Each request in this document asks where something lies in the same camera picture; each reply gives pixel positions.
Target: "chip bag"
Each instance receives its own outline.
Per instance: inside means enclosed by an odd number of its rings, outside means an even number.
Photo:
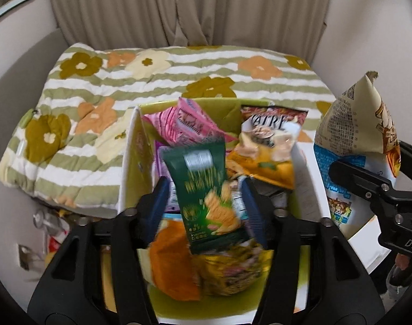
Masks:
[[[193,254],[248,240],[225,180],[222,141],[176,147],[162,153],[173,182]]]
[[[241,106],[239,144],[227,156],[247,176],[294,188],[291,150],[307,111],[282,106]]]
[[[220,130],[215,122],[192,99],[179,98],[177,106],[143,116],[171,146],[192,145],[205,140],[237,140]]]
[[[170,181],[170,195],[168,197],[167,206],[165,208],[165,212],[179,212],[179,203],[177,202],[176,196],[176,187],[174,185],[173,180],[171,179],[170,172],[167,169],[163,159],[162,159],[162,152],[165,150],[170,149],[171,147],[165,146],[164,144],[155,141],[155,170],[157,177],[167,177]]]
[[[264,265],[262,258],[268,258],[268,254],[251,239],[220,253],[194,255],[192,261],[205,294],[232,295],[247,289],[259,278]]]
[[[149,260],[155,286],[179,301],[200,300],[197,272],[181,221],[165,220],[149,247]]]
[[[394,123],[373,86],[377,76],[377,72],[367,72],[331,105],[314,140],[331,218],[347,238],[359,231],[373,212],[365,199],[331,182],[331,164],[343,159],[393,184],[400,170],[400,146]]]

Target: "orange snack bag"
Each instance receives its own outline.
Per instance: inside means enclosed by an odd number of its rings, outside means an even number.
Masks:
[[[200,300],[196,273],[182,221],[168,220],[150,244],[152,279],[156,287],[178,301]]]

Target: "white snack bag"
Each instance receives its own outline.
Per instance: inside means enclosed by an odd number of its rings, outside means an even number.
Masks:
[[[314,153],[328,197],[331,218],[346,238],[372,217],[370,203],[331,182],[328,170],[339,159],[395,183],[400,146],[391,115],[373,86],[377,72],[367,72],[329,108],[315,137]]]

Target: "wall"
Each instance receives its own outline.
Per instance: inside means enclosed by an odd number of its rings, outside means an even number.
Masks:
[[[31,46],[56,29],[50,0],[30,0],[0,18],[0,77]]]
[[[335,94],[367,70],[399,139],[412,144],[412,0],[331,0],[313,69]]]
[[[56,22],[49,0],[31,0],[0,19],[0,76],[31,46],[51,33]],[[6,196],[10,196],[9,205]],[[17,243],[42,252],[43,234],[32,222],[35,205],[18,190],[0,183],[0,280],[26,309],[39,274],[19,267]]]

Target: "floral quilt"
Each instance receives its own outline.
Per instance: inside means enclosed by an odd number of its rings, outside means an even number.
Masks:
[[[74,44],[50,72],[36,108],[14,131],[0,162],[0,180],[57,206],[114,216],[124,208],[119,192],[133,109],[179,96],[270,99],[308,109],[303,127],[308,141],[322,108],[335,100],[304,60],[273,51],[233,46],[96,51]]]

